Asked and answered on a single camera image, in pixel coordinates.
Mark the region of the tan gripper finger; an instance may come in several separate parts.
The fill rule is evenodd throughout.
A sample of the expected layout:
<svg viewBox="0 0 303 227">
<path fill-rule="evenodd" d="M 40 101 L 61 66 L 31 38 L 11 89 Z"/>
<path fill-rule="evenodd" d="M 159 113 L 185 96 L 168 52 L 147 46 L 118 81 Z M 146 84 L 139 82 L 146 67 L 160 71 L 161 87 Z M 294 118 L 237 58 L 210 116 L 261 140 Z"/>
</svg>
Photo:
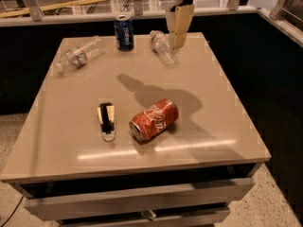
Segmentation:
<svg viewBox="0 0 303 227">
<path fill-rule="evenodd" d="M 181 48 L 187 38 L 187 31 L 190 27 L 194 13 L 194 5 L 177 6 L 174 12 L 175 25 L 173 30 L 173 49 Z"/>
<path fill-rule="evenodd" d="M 175 13 L 170 10 L 166 11 L 166 22 L 169 31 L 169 43 L 174 44 L 175 38 Z"/>
</svg>

